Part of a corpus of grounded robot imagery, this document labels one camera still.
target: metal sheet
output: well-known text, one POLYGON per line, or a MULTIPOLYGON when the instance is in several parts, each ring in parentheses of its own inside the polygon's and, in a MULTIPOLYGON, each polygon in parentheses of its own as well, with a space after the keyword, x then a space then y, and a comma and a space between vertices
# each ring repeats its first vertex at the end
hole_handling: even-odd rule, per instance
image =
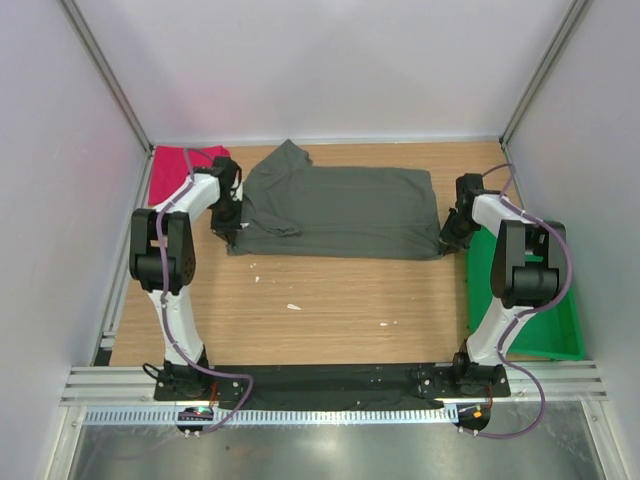
MULTIPOLYGON (((490 429, 518 430, 537 412, 535 403, 496 404, 490 429)), ((452 425, 252 427, 176 438, 135 461, 116 461, 104 453, 144 452, 175 432, 175 427, 158 426, 83 427, 69 478, 605 478, 580 402, 549 404, 537 430, 509 441, 458 434, 452 425), (95 453, 96 445, 101 452, 95 453)))

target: wooden table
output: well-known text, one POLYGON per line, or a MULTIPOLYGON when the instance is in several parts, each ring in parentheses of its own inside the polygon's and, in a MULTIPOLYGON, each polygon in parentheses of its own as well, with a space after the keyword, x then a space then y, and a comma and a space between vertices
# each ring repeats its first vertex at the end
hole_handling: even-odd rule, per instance
MULTIPOLYGON (((305 148, 316 165, 429 170, 441 223, 455 203, 458 176, 504 162, 495 142, 305 148)), ((231 151, 246 176, 273 149, 231 151)), ((485 185, 500 188, 507 178, 501 169, 485 185)), ((206 214, 193 234, 193 311, 213 365, 450 361, 468 335, 464 254, 429 262, 230 257, 206 214)), ((163 353, 151 301, 130 282, 111 365, 161 364, 163 353)))

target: red towel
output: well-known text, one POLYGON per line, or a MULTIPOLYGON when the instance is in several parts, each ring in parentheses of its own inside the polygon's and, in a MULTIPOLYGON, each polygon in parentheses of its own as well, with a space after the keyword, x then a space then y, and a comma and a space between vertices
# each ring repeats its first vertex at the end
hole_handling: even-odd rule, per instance
MULTIPOLYGON (((211 158, 230 155, 222 146, 202 148, 211 158)), ((189 170, 184 161, 182 147, 158 147, 151 169, 149 187, 149 205, 158 205, 169 198, 187 178, 189 170)), ((194 167, 210 167, 211 162, 204 155, 190 152, 189 158, 194 167)))

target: green bin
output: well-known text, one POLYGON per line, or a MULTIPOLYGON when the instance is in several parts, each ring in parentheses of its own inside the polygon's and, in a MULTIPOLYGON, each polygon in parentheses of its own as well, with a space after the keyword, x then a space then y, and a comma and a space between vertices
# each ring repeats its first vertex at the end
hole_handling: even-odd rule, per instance
MULTIPOLYGON (((475 332, 491 299, 491 264, 496 239, 487 229, 477 232, 467 254, 467 290, 469 328, 475 332)), ((553 309, 539 313, 524 326, 509 353, 545 357, 554 360, 584 359, 584 343, 576 313, 573 288, 553 309)))

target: white panel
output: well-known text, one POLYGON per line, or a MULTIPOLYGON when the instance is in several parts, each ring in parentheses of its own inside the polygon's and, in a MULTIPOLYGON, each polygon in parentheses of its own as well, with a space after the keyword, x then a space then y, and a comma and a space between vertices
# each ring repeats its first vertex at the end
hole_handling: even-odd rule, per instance
POLYGON ((0 4, 0 477, 48 458, 87 364, 143 152, 62 10, 0 4))
POLYGON ((495 136, 569 0, 79 0, 155 142, 495 136))
POLYGON ((640 444, 638 19, 637 0, 593 2, 510 145, 527 207, 567 225, 588 353, 628 461, 640 444))

